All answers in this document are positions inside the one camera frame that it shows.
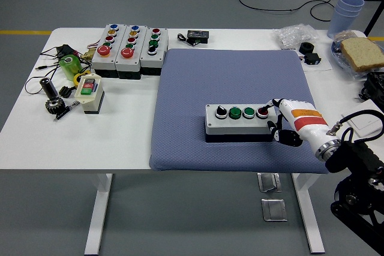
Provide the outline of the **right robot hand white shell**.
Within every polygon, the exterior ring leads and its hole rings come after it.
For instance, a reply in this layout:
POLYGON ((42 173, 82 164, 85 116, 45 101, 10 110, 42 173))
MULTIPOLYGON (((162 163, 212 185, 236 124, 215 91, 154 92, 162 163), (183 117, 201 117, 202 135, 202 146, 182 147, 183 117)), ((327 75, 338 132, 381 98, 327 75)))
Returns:
POLYGON ((257 115, 267 118, 268 109, 276 106, 280 112, 276 123, 267 121, 273 138, 288 146, 298 147, 309 142, 315 157, 325 162, 340 147, 341 140, 328 134, 330 127, 312 103, 305 101, 272 99, 257 110, 257 115))

